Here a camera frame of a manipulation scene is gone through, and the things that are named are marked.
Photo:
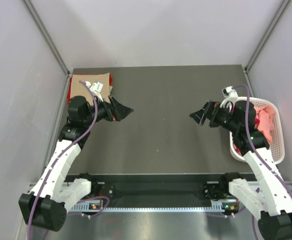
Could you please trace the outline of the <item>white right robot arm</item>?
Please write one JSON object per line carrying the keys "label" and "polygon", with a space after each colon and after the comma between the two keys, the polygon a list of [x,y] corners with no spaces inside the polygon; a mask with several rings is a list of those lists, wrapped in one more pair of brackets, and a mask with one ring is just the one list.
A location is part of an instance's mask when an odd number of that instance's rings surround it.
{"label": "white right robot arm", "polygon": [[292,240],[292,191],[273,161],[266,137],[255,127],[256,111],[250,91],[246,92],[245,100],[240,99],[234,86],[225,87],[222,92],[223,101],[209,100],[190,117],[200,126],[208,120],[209,127],[222,127],[231,133],[232,143],[253,171],[262,192],[252,189],[237,172],[222,175],[219,192],[243,203],[257,222],[263,239]]}

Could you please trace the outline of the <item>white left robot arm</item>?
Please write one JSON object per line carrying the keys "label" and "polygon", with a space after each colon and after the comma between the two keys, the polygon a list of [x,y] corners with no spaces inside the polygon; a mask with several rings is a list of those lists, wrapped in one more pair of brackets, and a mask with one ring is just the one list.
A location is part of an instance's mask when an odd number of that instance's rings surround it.
{"label": "white left robot arm", "polygon": [[62,127],[54,153],[38,182],[19,198],[19,207],[28,230],[33,226],[57,232],[63,226],[67,214],[83,197],[94,198],[99,186],[90,177],[77,178],[62,189],[66,176],[90,135],[95,123],[106,120],[119,122],[133,109],[119,103],[113,96],[102,97],[104,85],[99,82],[82,82],[92,97],[70,99],[66,124]]}

